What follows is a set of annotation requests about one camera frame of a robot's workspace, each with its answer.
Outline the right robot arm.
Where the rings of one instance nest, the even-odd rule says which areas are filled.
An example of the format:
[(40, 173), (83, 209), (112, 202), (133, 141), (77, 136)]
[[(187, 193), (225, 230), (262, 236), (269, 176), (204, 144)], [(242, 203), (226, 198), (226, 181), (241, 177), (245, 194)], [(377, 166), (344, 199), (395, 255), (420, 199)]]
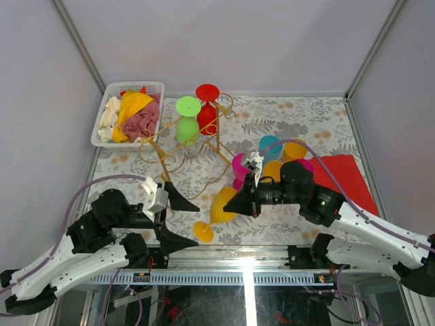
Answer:
[(319, 234), (310, 248), (311, 263), (357, 266), (386, 274), (407, 289), (434, 297), (434, 239), (405, 230), (359, 207), (344, 194), (314, 181), (313, 173), (299, 162), (285, 163), (281, 180), (263, 182), (251, 171), (242, 189), (223, 210), (257, 217), (264, 205), (299, 205), (307, 221), (347, 232), (363, 240), (351, 244), (329, 234)]

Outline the yellow cloth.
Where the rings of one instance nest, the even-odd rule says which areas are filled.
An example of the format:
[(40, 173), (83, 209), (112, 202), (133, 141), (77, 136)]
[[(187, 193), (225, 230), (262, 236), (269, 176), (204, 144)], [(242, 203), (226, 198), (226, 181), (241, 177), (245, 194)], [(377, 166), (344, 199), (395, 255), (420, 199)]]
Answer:
[(146, 105), (152, 103), (154, 99), (146, 93), (127, 90), (122, 95), (120, 111), (118, 116), (118, 125), (114, 128), (112, 140), (115, 143), (128, 141), (128, 137), (122, 131), (122, 125), (125, 121), (140, 112)]

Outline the orange wine glass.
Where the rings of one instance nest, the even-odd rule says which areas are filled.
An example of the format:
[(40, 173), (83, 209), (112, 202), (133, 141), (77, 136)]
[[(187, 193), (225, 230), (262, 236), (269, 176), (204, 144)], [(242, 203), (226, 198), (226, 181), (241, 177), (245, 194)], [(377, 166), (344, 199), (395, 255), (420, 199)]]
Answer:
[(283, 162), (291, 162), (298, 159), (304, 159), (308, 150), (305, 148), (302, 139), (295, 138), (295, 142), (287, 142), (283, 147)]
[(232, 221), (237, 214), (225, 212), (224, 207), (235, 196), (237, 191), (232, 187), (223, 187), (217, 196), (213, 199), (209, 209), (209, 222), (197, 221), (193, 225), (194, 235), (202, 242), (211, 242), (214, 237), (212, 230), (213, 224), (228, 223)]
[(278, 160), (271, 160), (264, 165), (263, 176), (271, 177), (274, 181), (280, 182), (280, 170), (283, 166), (283, 162)]

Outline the red folded cloth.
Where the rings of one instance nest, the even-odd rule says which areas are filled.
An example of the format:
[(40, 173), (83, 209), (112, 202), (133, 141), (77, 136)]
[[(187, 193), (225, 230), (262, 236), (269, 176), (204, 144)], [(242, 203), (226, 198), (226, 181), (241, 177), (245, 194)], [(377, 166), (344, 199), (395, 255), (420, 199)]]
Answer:
[[(321, 164), (315, 158), (309, 160), (315, 167), (313, 173), (315, 182), (341, 192)], [(379, 215), (369, 188), (352, 155), (322, 156), (321, 160), (351, 200), (373, 215)]]

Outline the white plastic laundry basket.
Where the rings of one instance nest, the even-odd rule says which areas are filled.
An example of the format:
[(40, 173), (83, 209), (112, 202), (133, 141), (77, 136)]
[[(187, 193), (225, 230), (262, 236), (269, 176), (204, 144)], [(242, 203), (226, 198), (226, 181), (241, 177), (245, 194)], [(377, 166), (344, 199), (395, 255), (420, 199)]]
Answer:
[(157, 139), (164, 84), (159, 81), (115, 82), (105, 90), (91, 143), (111, 151), (139, 151), (152, 146), (142, 141)]

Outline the green wine glass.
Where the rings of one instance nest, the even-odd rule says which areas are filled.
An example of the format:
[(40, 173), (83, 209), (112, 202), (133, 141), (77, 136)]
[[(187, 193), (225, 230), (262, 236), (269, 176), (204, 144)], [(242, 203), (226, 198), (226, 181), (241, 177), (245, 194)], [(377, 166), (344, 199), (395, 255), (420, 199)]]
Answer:
[(192, 96), (183, 96), (176, 103), (180, 119), (176, 123), (176, 139), (180, 144), (192, 147), (199, 138), (199, 125), (196, 116), (201, 110), (201, 103)]

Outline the blue wine glass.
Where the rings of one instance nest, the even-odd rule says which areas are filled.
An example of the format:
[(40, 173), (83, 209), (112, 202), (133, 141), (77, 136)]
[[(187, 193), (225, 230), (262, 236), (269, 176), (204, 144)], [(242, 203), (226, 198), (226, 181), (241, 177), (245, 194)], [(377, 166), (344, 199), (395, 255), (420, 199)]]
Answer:
[[(279, 138), (276, 137), (275, 135), (269, 134), (263, 136), (259, 142), (259, 151), (263, 151), (268, 146), (276, 143), (277, 141), (279, 141)], [(263, 156), (263, 164), (266, 164), (270, 161), (278, 160), (281, 155), (282, 149), (283, 149), (283, 144), (278, 144), (272, 147), (271, 149), (269, 149)]]

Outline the cream floral cloth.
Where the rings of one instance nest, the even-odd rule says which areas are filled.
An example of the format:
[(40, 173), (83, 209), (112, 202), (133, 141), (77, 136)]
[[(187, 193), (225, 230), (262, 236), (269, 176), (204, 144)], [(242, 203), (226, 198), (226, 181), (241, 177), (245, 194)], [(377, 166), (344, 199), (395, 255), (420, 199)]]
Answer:
[(112, 96), (104, 106), (97, 129), (102, 142), (112, 140), (114, 129), (118, 126), (120, 107), (121, 100), (116, 96)]

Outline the magenta wine glass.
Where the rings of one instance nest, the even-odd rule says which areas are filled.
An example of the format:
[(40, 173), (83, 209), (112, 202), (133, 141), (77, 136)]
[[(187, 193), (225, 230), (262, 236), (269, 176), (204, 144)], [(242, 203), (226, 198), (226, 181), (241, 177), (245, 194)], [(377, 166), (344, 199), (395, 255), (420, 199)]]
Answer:
[(315, 171), (315, 167), (313, 165), (313, 163), (310, 160), (306, 160), (306, 159), (297, 159), (296, 160), (298, 163), (302, 164), (303, 167), (308, 170), (311, 171), (312, 173), (314, 173)]
[(232, 186), (237, 191), (242, 188), (245, 181), (245, 176), (250, 172), (250, 169), (244, 165), (246, 159), (246, 153), (239, 153), (232, 159), (232, 172), (234, 175)]

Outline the dusty pink cloth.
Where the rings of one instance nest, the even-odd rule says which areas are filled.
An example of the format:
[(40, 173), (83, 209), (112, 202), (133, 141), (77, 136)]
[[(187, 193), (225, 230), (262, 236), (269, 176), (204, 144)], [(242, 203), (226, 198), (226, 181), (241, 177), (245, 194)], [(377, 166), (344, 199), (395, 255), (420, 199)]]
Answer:
[(156, 131), (156, 124), (160, 118), (161, 93), (150, 94), (149, 97), (152, 101), (134, 114), (130, 114), (121, 125), (130, 143), (137, 141), (138, 137), (149, 137)]

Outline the aluminium mounting rail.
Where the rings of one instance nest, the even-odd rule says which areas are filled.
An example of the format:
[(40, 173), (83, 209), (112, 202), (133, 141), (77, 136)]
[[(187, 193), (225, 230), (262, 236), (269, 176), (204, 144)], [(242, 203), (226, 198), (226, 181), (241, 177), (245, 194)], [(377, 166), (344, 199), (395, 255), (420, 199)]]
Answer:
[(307, 246), (198, 246), (164, 255), (150, 247), (152, 267), (104, 268), (94, 276), (61, 277), (67, 289), (97, 285), (285, 285), (331, 287), (344, 266), (351, 282), (366, 276), (398, 278), (396, 256), (369, 244), (332, 240), (325, 257), (312, 258)]

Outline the red wine glass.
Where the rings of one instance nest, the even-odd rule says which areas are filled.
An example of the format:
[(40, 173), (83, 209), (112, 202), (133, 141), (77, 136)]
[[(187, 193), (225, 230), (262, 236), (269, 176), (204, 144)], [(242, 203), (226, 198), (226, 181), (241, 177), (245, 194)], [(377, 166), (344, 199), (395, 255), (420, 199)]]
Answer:
[(203, 103), (196, 120), (198, 122), (200, 133), (203, 135), (213, 135), (217, 131), (215, 119), (217, 117), (216, 108), (212, 102), (220, 95), (217, 86), (213, 84), (203, 84), (196, 89), (197, 98)]

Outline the floral tablecloth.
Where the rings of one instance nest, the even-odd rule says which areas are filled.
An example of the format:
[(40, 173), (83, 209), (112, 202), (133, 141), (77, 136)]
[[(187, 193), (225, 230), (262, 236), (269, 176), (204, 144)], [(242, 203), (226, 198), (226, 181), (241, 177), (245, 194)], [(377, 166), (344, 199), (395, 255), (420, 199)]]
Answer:
[[(162, 116), (176, 119), (175, 98), (165, 98)], [(299, 138), (312, 153), (322, 156), (352, 155), (358, 168), (363, 166), (360, 150), (349, 121), (344, 99), (339, 96), (310, 97), (235, 97), (231, 120), (220, 119), (221, 140), (234, 154), (259, 147), (265, 135), (280, 139)], [(157, 143), (170, 151), (179, 143), (175, 128), (162, 132)], [(186, 162), (181, 171), (171, 177), (176, 189), (187, 199), (218, 176), (225, 163), (212, 151)], [(197, 213), (169, 212), (167, 227), (187, 238), (194, 238), (193, 225), (209, 221), (213, 199), (223, 187), (232, 185), (231, 167), (222, 180), (208, 186), (203, 195), (191, 200), (200, 208)], [(212, 227), (215, 245), (309, 245), (324, 227), (313, 225), (298, 214), (296, 205), (265, 206), (259, 218), (239, 215), (232, 221)]]

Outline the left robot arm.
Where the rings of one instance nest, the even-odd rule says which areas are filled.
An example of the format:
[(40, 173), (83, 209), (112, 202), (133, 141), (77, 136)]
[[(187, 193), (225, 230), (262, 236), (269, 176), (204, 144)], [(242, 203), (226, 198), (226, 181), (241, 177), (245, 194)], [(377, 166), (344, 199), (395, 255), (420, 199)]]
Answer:
[(49, 308), (84, 281), (111, 270), (141, 268), (151, 262), (139, 230), (154, 232), (160, 251), (168, 255), (198, 246), (166, 226), (167, 209), (198, 212), (171, 182), (143, 182), (146, 197), (131, 204), (118, 189), (104, 191), (91, 209), (72, 223), (56, 244), (27, 267), (4, 270), (1, 287), (11, 295), (4, 316), (32, 315)]

